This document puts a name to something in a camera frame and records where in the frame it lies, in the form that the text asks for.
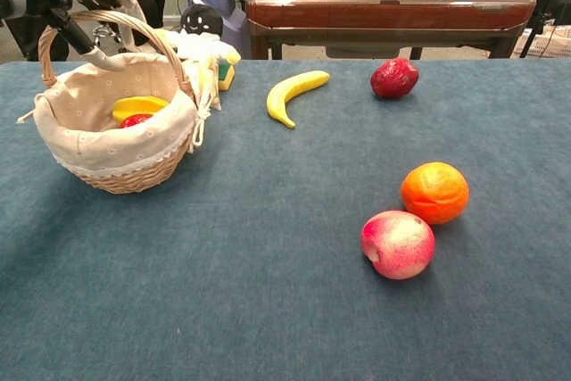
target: fake fruit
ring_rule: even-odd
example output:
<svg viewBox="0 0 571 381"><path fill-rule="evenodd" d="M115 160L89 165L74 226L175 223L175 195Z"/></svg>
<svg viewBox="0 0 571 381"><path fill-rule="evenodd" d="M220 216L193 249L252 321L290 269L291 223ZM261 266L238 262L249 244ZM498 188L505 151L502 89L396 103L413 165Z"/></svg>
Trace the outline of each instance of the fake fruit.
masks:
<svg viewBox="0 0 571 381"><path fill-rule="evenodd" d="M115 102L112 116L118 124L121 124L129 116L138 114L153 115L168 105L169 102L154 95L121 98Z"/></svg>
<svg viewBox="0 0 571 381"><path fill-rule="evenodd" d="M299 94L325 85L328 81L329 73L321 70L308 71L282 80L271 88L266 99L269 116L288 128L295 128L295 122L287 116L286 103Z"/></svg>
<svg viewBox="0 0 571 381"><path fill-rule="evenodd" d="M459 216L469 199L468 182L444 162L416 167L402 181L401 198L407 211L429 224L448 222Z"/></svg>
<svg viewBox="0 0 571 381"><path fill-rule="evenodd" d="M406 58L384 62L371 75L371 87L380 98L401 98L412 91L419 77L418 69Z"/></svg>
<svg viewBox="0 0 571 381"><path fill-rule="evenodd" d="M406 211L383 211L367 221L360 235L361 249L375 270L393 280L422 272L434 256L432 229Z"/></svg>
<svg viewBox="0 0 571 381"><path fill-rule="evenodd" d="M153 115L150 115L148 113L140 113L138 115L129 116L128 118L126 118L124 121L121 122L121 124L119 125L119 128L133 127L136 124L140 124L141 122L145 122L146 120L148 120L152 116Z"/></svg>

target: banana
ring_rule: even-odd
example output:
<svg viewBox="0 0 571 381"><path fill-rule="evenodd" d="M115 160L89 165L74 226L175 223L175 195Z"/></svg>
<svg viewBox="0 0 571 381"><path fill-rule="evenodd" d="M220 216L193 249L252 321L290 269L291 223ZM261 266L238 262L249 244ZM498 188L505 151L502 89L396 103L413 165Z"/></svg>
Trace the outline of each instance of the banana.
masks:
<svg viewBox="0 0 571 381"><path fill-rule="evenodd" d="M168 104L166 100L154 95L121 98L115 102L112 116L118 124L121 124L129 116L139 113L154 114Z"/></svg>
<svg viewBox="0 0 571 381"><path fill-rule="evenodd" d="M286 103L294 97L321 87L329 81L329 73L313 70L282 80L268 93L266 109L274 120L279 120L288 128L295 128L295 122L289 119Z"/></svg>

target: wicker basket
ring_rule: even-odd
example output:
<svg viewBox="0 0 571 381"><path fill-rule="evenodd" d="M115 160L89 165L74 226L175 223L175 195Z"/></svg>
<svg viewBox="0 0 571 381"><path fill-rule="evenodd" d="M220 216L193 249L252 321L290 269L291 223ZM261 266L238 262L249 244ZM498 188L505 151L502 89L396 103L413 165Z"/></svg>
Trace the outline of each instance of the wicker basket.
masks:
<svg viewBox="0 0 571 381"><path fill-rule="evenodd" d="M147 69L157 70L154 75L149 75L149 77L145 77L145 79L147 79L147 82L150 83L153 82L162 83L163 80L166 79L165 76L167 75L167 73L165 73L164 70L165 67L168 69L168 72L170 72L171 74L172 71L174 71L174 75L172 75L172 82L169 81L167 82L167 84L169 84L169 87L173 87L172 89L172 91L174 91L173 97L178 97L177 100L179 101L181 100L181 98L184 99L183 102L184 104L186 104L186 107L190 105L188 104L189 103L188 101L189 100L191 101L192 107L189 108L190 110L189 113L187 114L188 125L185 125L185 127L187 128L185 128L184 133L179 133L177 135L174 135L174 131L169 129L170 126L169 123L160 124L162 127L161 133L163 134L163 136L153 136L153 138L155 138L155 140L153 140L154 144L153 147L156 146L157 138L162 139L161 140L162 142L162 141L167 141L167 139L169 139L169 136L172 137L170 143L174 142L175 145L168 146L168 148L170 149L168 155L157 158L156 162L154 162L155 160L153 159L153 157L146 157L143 161L141 161L142 155L137 155L137 156L133 155L132 159L129 158L126 161L127 167L123 168L124 166L121 165L118 168L106 170L106 171L112 171L112 173L103 174L98 170L94 170L93 168L94 163L104 167L105 165L107 165L108 162L111 162L111 157L113 155L108 155L109 159L105 154L98 155L98 153L102 153L101 148L100 152L94 152L95 155L93 155L92 153L87 153L85 155L85 159L86 160L88 159L90 162L89 168L87 169L86 165L82 165L82 160L84 158L79 158L79 162L77 162L77 155L80 152L79 143L78 143L77 153L72 153L70 155L73 156L74 161L68 162L68 160L66 160L66 153L70 153L70 150L68 148L66 149L67 152L65 152L66 150L61 149L61 147L64 146L64 142L58 141L57 134L54 134L55 133L54 130L60 133L67 133L65 134L65 136L68 136L73 133L79 133L78 136L90 136L86 137L86 139L90 139L90 141L92 142L99 141L101 143L101 140L98 138L97 135L98 132L101 134L101 138L103 140L104 138L111 138L116 136L120 136L121 138L125 139L126 136L128 136L128 134L121 134L121 133L134 132L129 130L141 126L140 128L137 129L138 131L137 138L144 139L146 138L145 134L142 134L141 131L144 130L143 127L145 127L145 124L146 123L150 124L155 117L153 116L147 122L138 124L135 127L124 128L124 129L104 129L102 131L98 130L77 131L75 128L70 127L69 125L67 126L67 128L66 126L61 126L60 119L58 119L58 117L61 115L54 108L54 104L57 104L58 102L58 99L55 98L54 93L56 93L56 95L60 94L60 91L57 90L58 88L60 89L63 88L63 91L76 91L75 93L70 93L70 95L66 95L68 96L68 98L66 99L67 101L69 100L73 101L72 96L80 92L81 94L84 95L84 98L86 96L92 97L93 104L96 107L97 102L99 102L100 104L104 102L104 98L102 97L100 92L96 93L95 90L93 90L91 93L89 92L91 86L94 85L94 82L96 82L96 80L94 80L93 75L94 74L96 75L97 73L103 73L103 79L105 79L105 76L111 76L111 75L104 75L104 73L114 73L113 78L118 82L124 81L123 76L126 75L121 75L121 73L123 73L122 71L108 72L106 70L100 70L96 68L93 64L85 64L73 70L72 72L68 72L57 78L54 74L52 63L49 58L49 51L50 51L49 48L56 36L56 31L54 29L47 28L39 41L39 59L43 71L42 78L47 86L47 90L42 95L37 95L36 109L35 111L33 111L34 120L36 122L40 136L44 139L44 141L48 145L48 148L51 150L54 158L63 167L65 167L67 170L71 171L77 177L79 177L80 179L82 179L83 181L85 181L86 183L88 183L93 187L103 189L113 194L127 194L127 193L141 192L152 186L159 185L161 182L170 178L170 176L173 174L175 168L178 166L178 163L181 161L185 153L192 152L194 146L200 145L202 143L202 132L203 132L204 121L208 117L208 110L210 108L211 100L205 101L197 99L198 97L200 97L200 95L195 95L193 93L189 82L189 78L185 74L182 63L177 58L174 51L165 42L163 42L163 40L153 31L151 27L144 24L142 21L134 19L121 12L107 12L107 11L77 12L73 13L72 16L75 20L78 21L115 22L120 25L128 26L131 29L135 29L140 33L144 34L145 36L147 36L150 42L155 44L161 50L164 56L160 54L117 54L114 55L112 58L114 60L124 61L124 63L127 64L126 70L129 70L129 67L131 68L138 67L137 70L147 70ZM74 81L75 87L73 89L68 89L68 87L71 87L70 82L74 79L75 79ZM106 81L107 83L112 82L111 78L107 79L108 79ZM180 91L184 93L183 94L185 95L184 97L181 97ZM49 95L52 97L51 100L46 98L48 92ZM50 121L46 122L40 117L39 111L41 111L42 108L44 109L43 110L44 113L46 113L47 110L49 110L50 112L54 112L53 119L48 118L49 120L51 120L51 122ZM180 115L180 113L178 113L179 108L173 107L173 110L174 112L176 112L176 114ZM180 125L181 123L184 123L185 119L186 117L182 119L178 118L178 124ZM83 138L84 137L77 137L78 142L82 141L81 139ZM144 142L140 141L137 141L137 143L139 145L144 144ZM128 153L127 149L123 149L123 151L124 152L122 153Z"/></svg>

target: pink apple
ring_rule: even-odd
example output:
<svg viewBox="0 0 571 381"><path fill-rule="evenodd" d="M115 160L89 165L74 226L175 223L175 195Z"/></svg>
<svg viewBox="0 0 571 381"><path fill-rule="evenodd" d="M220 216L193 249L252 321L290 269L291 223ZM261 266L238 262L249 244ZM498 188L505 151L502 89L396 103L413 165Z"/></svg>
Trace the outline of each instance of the pink apple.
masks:
<svg viewBox="0 0 571 381"><path fill-rule="evenodd" d="M406 58L384 62L371 75L371 88L380 98L401 98L412 91L419 77L418 69Z"/></svg>
<svg viewBox="0 0 571 381"><path fill-rule="evenodd" d="M432 229L406 211L383 211L367 221L360 245L379 274L393 280L414 277L434 256Z"/></svg>

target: blue tablecloth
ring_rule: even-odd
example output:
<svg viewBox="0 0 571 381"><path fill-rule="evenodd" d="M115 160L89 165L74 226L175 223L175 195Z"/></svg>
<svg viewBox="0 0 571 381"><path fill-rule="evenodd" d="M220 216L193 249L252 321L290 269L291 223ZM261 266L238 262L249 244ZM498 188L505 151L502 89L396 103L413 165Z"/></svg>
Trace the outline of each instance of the blue tablecloth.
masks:
<svg viewBox="0 0 571 381"><path fill-rule="evenodd" d="M59 64L58 71L75 64ZM240 63L203 147L140 195L58 166L36 64L0 67L0 379L563 380L571 374L571 62ZM322 69L270 119L279 80ZM380 277L360 229L404 176L450 162L470 204L432 264Z"/></svg>

